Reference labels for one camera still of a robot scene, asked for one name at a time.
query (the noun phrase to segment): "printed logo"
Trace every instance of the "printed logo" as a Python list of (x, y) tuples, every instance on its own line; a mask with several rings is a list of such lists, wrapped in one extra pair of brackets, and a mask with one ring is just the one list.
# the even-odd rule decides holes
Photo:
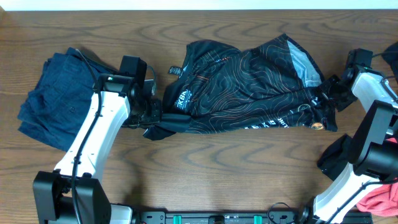
[(310, 128), (316, 129), (316, 130), (321, 130), (321, 129), (325, 128), (325, 127), (321, 123), (315, 122), (315, 123), (310, 125)]
[[(282, 118), (278, 118), (278, 122), (280, 125), (282, 125), (284, 128), (288, 128), (289, 125), (286, 124), (286, 122), (282, 119)], [(276, 122), (274, 120), (270, 120), (268, 121), (268, 124), (266, 122), (263, 122), (261, 124), (258, 125), (252, 125), (249, 127), (245, 127), (245, 129), (259, 129), (259, 128), (269, 128), (272, 125), (276, 125)]]
[(289, 127), (289, 125), (287, 125), (282, 118), (278, 118), (278, 121), (279, 121), (279, 124), (281, 124), (284, 128), (288, 128)]
[(177, 108), (184, 110), (191, 101), (192, 93), (190, 90), (184, 90), (178, 100), (175, 102)]
[(180, 76), (181, 75), (181, 71), (182, 71), (182, 69), (179, 68), (179, 67), (170, 67), (169, 74), (174, 74), (174, 75)]
[(310, 105), (308, 105), (308, 104), (303, 104), (303, 105), (300, 105), (300, 106), (298, 107), (298, 111), (306, 110), (306, 109), (309, 109), (309, 108), (311, 108)]

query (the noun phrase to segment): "topographic pattern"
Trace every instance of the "topographic pattern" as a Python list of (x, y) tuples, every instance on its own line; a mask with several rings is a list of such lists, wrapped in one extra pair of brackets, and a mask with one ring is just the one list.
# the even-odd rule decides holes
[(334, 107), (299, 75), (309, 71), (297, 71), (288, 43), (305, 53), (315, 79), (323, 81), (311, 56), (285, 34), (243, 52), (203, 40), (187, 46), (184, 72), (172, 84), (179, 91), (165, 93), (174, 102), (170, 111), (192, 117), (188, 133), (302, 125), (336, 131)]

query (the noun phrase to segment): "white wall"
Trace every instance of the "white wall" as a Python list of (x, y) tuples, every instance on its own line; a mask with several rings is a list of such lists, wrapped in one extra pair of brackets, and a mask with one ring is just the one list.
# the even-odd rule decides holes
[(6, 11), (398, 9), (398, 0), (0, 0), (0, 6)]

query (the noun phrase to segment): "wooden table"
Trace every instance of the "wooden table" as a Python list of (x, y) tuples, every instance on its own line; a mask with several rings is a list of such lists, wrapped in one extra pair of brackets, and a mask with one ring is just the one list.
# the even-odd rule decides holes
[[(341, 75), (349, 50), (377, 53), (396, 42), (398, 11), (6, 13), (0, 24), (0, 223), (37, 222), (32, 181), (64, 155), (17, 130), (20, 105), (53, 53), (84, 48), (115, 67), (123, 55), (140, 56), (158, 72), (161, 98), (176, 79), (168, 68), (182, 64), (190, 42), (213, 39), (244, 50), (284, 32), (308, 50), (328, 78)], [(373, 67), (392, 75), (381, 58)], [(142, 129), (122, 129), (103, 187), (111, 202), (170, 211), (266, 210), (275, 202), (299, 207), (331, 184), (316, 161), (342, 134), (354, 134), (364, 110), (356, 102), (336, 116), (336, 133), (250, 129), (150, 141)]]

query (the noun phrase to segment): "black cable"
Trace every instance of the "black cable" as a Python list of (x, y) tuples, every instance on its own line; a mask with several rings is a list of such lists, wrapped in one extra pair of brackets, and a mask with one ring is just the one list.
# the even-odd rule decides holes
[(108, 69), (109, 72), (111, 72), (113, 75), (118, 73), (118, 71), (115, 68), (109, 67), (109, 66), (107, 66), (107, 65), (105, 65), (103, 63), (99, 63), (96, 60), (93, 60), (90, 57), (87, 57), (87, 55), (85, 56), (85, 58), (86, 58), (86, 60), (88, 59), (91, 63), (94, 63), (96, 65), (99, 65), (101, 67), (104, 67), (104, 68)]
[(100, 85), (98, 84), (98, 80), (95, 77), (94, 71), (91, 68), (90, 64), (87, 62), (86, 58), (83, 56), (83, 54), (76, 49), (76, 51), (80, 54), (81, 59), (84, 61), (84, 63), (86, 64), (88, 70), (91, 73), (91, 76), (93, 77), (94, 80), (94, 84), (95, 84), (95, 92), (98, 95), (98, 109), (97, 112), (95, 113), (95, 117), (93, 122), (91, 123), (90, 127), (88, 128), (88, 131), (85, 135), (85, 137), (83, 138), (79, 150), (76, 153), (75, 158), (73, 159), (73, 169), (72, 169), (72, 201), (73, 201), (73, 209), (75, 210), (75, 214), (76, 214), (76, 218), (77, 218), (77, 223), (78, 224), (82, 224), (81, 222), (81, 215), (80, 215), (80, 211), (79, 211), (79, 205), (77, 202), (77, 192), (76, 192), (76, 175), (77, 175), (77, 166), (80, 163), (80, 156), (81, 156), (81, 152), (87, 142), (88, 137), (90, 136), (91, 131), (94, 128), (95, 123), (97, 122), (98, 118), (101, 115), (101, 108), (102, 108), (102, 97), (101, 97), (101, 90), (100, 90)]
[(387, 86), (386, 84), (386, 80), (390, 79), (390, 78), (395, 78), (395, 76), (389, 76), (389, 77), (383, 77), (380, 81), (381, 86), (383, 87), (383, 89), (388, 93), (388, 95), (392, 98), (392, 100), (394, 100), (394, 102), (398, 103), (398, 97), (397, 95)]
[(284, 202), (277, 202), (277, 203), (275, 203), (275, 204), (273, 204), (269, 209), (268, 209), (268, 211), (267, 211), (267, 218), (268, 218), (268, 220), (269, 221), (271, 221), (273, 224), (280, 224), (280, 223), (276, 223), (275, 221), (274, 221), (274, 218), (271, 218), (271, 216), (269, 216), (269, 213), (271, 212), (271, 210), (276, 206), (276, 205), (286, 205), (292, 212), (294, 212), (293, 211), (293, 209), (292, 208), (290, 208), (286, 203), (284, 203)]
[(374, 185), (374, 184), (395, 184), (398, 183), (398, 179), (395, 180), (390, 180), (390, 181), (377, 181), (377, 182), (368, 182), (366, 184), (363, 184), (340, 208), (337, 208), (337, 211), (329, 218), (329, 220), (325, 224), (330, 224), (331, 221), (339, 214), (342, 209), (345, 208), (356, 196), (358, 196), (359, 193), (361, 193), (364, 189), (366, 189), (367, 186), (369, 185)]
[(393, 54), (393, 53), (398, 53), (398, 51), (381, 52), (381, 53), (373, 55), (372, 58), (380, 56), (380, 55), (384, 55), (384, 54)]

